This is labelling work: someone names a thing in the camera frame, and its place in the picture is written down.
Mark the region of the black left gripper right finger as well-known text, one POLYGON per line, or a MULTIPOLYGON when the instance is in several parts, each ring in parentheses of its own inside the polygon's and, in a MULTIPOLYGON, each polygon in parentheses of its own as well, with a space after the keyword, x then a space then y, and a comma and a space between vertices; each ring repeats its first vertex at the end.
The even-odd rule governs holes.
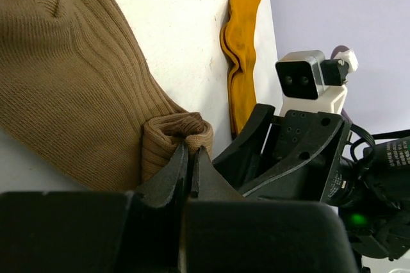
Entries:
POLYGON ((357 272, 345 228, 327 205, 250 201, 213 167, 193 163, 185 204, 187 272, 357 272))

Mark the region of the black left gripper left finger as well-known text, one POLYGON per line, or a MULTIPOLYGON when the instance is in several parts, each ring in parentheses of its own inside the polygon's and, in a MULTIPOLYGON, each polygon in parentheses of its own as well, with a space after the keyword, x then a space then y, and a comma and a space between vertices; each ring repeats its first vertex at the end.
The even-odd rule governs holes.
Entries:
POLYGON ((2 272, 177 272, 188 148, 127 192, 1 194, 2 272))

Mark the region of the tan ribbed sock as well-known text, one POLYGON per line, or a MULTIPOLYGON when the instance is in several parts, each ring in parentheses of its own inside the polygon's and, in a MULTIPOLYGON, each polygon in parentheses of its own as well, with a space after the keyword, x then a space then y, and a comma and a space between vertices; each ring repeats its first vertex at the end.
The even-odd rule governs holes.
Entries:
POLYGON ((152 77, 115 0, 1 0, 1 127, 94 190, 131 190, 213 129, 152 77))

